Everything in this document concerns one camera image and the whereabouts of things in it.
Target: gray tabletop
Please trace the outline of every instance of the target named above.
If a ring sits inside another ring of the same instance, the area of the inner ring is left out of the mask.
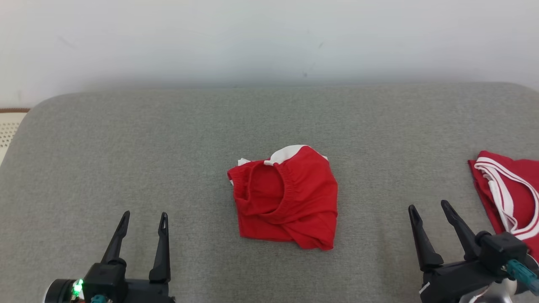
[[[419,302],[408,205],[446,262],[462,260],[440,200],[491,230],[466,161],[483,149],[539,159],[538,117],[537,92],[499,83],[47,100],[0,167],[2,301],[38,302],[52,280],[83,277],[130,210],[127,276],[147,278],[166,211],[178,302]],[[226,171],[291,144],[328,156],[339,183],[331,251],[238,235]]]

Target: teal connector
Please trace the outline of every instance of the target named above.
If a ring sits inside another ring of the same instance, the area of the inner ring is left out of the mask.
[[[526,284],[531,293],[539,297],[539,280],[533,271],[517,260],[507,262],[507,273],[517,281]]]
[[[107,298],[104,295],[95,295],[90,303],[107,303]]]

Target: robotic arm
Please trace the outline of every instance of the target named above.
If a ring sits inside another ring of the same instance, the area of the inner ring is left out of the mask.
[[[444,265],[411,205],[408,212],[423,272],[419,291],[423,303],[511,303],[510,296],[515,293],[530,290],[539,295],[539,266],[524,242],[508,232],[493,236],[481,231],[475,235],[448,201],[441,201],[441,206],[464,248],[464,261]]]
[[[120,258],[122,239],[127,234],[129,211],[114,232],[101,262],[95,263],[84,279],[57,279],[45,293],[44,303],[174,303],[168,296],[170,252],[167,213],[161,214],[157,229],[159,243],[149,280],[126,279],[125,260]]]

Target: gray fabric tablecloth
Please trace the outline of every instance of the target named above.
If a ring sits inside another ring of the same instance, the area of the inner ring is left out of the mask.
[[[331,251],[238,235],[226,171],[291,144],[328,156],[339,183]],[[130,210],[127,276],[147,278],[166,211],[178,302],[419,302],[407,207],[446,262],[462,260],[439,203],[492,230],[466,163],[483,149],[539,159],[539,93],[490,83],[52,98],[0,167],[1,301],[40,302],[54,279],[83,277]]]

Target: red and white clothing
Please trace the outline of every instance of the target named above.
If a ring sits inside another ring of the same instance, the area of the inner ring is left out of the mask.
[[[539,260],[539,161],[512,160],[484,150],[468,163],[496,233],[512,233]]]
[[[292,145],[260,161],[238,160],[228,171],[242,237],[333,248],[337,181],[326,157]]]

